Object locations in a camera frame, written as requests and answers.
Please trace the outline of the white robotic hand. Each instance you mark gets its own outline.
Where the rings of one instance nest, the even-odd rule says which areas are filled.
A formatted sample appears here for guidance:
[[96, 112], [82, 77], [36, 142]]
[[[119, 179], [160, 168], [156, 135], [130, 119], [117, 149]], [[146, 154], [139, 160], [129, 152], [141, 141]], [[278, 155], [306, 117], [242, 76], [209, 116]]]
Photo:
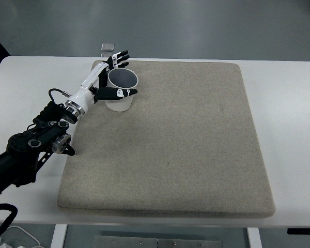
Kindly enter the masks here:
[[[80, 85], [79, 90], [68, 97], [66, 109], [73, 114], [85, 114], [89, 107], [99, 100], [121, 100], [137, 94], [137, 89], [106, 87], [109, 65], [111, 65], [111, 69], [127, 67], [129, 65], [127, 60], [130, 58], [128, 53], [128, 50], [115, 53], [107, 59], [108, 63], [100, 62], [96, 64]], [[93, 96], [90, 89], [96, 83], [99, 83], [99, 89], [94, 92]]]

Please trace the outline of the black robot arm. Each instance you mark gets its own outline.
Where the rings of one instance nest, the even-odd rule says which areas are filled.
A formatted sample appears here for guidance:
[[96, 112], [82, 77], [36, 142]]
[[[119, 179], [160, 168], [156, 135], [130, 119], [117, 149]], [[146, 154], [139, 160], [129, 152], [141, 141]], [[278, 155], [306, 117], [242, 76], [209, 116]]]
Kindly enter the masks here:
[[109, 87], [110, 74], [124, 69], [129, 63], [128, 51], [111, 55], [97, 63], [75, 94], [61, 91], [68, 99], [56, 104], [52, 99], [22, 132], [10, 137], [6, 151], [0, 154], [0, 195], [10, 185], [20, 187], [36, 181], [36, 175], [54, 153], [73, 156], [70, 146], [70, 124], [84, 115], [99, 100], [124, 101], [137, 94], [134, 86]]

